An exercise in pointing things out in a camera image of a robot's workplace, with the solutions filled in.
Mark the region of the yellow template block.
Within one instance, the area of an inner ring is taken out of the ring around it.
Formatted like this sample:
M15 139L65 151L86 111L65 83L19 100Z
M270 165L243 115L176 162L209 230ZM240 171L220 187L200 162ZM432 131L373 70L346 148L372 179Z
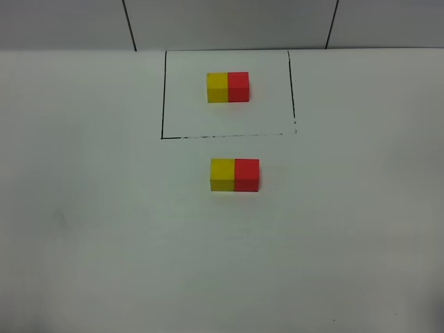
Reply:
M207 102L228 102L228 74L207 73Z

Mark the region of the red template block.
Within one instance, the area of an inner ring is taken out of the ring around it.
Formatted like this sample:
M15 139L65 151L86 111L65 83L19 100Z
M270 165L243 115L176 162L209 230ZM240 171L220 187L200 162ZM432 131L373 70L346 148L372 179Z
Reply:
M228 73L228 102L240 103L250 100L250 81L248 72Z

